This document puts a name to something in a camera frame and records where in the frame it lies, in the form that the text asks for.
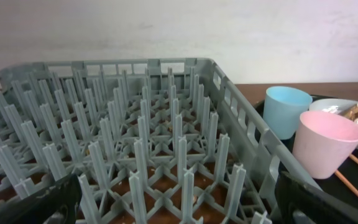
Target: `blue cup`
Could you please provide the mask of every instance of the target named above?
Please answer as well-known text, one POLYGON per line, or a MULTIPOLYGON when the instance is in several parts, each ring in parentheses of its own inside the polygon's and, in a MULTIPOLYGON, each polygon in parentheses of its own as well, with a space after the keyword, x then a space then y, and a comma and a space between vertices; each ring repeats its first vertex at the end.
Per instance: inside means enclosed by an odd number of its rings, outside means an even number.
POLYGON ((264 120, 281 140, 289 139, 299 127, 300 115, 312 97, 296 88, 273 86, 266 90, 264 120))

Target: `white wall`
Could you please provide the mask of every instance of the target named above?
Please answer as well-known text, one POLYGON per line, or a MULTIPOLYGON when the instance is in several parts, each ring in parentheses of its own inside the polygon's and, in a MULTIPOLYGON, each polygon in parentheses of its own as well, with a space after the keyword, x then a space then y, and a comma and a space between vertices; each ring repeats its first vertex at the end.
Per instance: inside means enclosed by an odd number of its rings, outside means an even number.
POLYGON ((358 0, 0 0, 0 68, 210 57, 234 83, 358 81, 358 0))

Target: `plastic crate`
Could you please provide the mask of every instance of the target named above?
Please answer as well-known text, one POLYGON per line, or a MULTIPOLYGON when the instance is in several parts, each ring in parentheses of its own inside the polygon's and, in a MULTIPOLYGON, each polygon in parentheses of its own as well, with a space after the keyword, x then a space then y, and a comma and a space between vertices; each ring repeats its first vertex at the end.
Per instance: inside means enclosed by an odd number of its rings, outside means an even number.
POLYGON ((269 223, 280 162, 317 186, 207 58, 24 63, 0 82, 0 210, 75 173, 77 223, 269 223))

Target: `black plate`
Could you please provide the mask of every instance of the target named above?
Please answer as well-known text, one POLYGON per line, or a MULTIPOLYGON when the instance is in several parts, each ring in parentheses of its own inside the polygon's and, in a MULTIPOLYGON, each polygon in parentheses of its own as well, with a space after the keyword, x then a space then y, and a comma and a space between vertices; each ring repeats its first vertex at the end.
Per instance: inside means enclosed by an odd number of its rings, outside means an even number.
MULTIPOLYGON (((312 95, 313 101, 332 98, 328 96, 317 96, 312 95)), ((264 101, 261 101, 255 105, 256 111, 262 116, 264 113, 264 101)), ((295 140, 295 134, 292 138, 282 141, 284 145, 292 152, 293 142, 295 140)), ((358 158, 358 150, 353 152, 358 158)), ((351 159, 346 159, 345 162, 338 168, 338 170, 345 176, 350 183, 358 190, 358 165, 351 159)), ((355 196, 335 175, 332 175, 328 179, 318 180, 315 179, 317 184, 322 188, 326 193, 342 200, 343 202, 352 205, 355 208, 358 208, 358 197, 355 196)))

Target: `gray plastic dish rack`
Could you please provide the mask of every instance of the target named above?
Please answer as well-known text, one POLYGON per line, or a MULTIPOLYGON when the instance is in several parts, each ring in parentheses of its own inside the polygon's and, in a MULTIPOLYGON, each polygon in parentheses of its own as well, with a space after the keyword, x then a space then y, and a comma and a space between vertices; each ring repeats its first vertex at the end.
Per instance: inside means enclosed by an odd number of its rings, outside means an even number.
POLYGON ((0 210, 74 173, 77 223, 271 223, 280 162, 316 186, 208 58, 24 63, 0 83, 0 210))

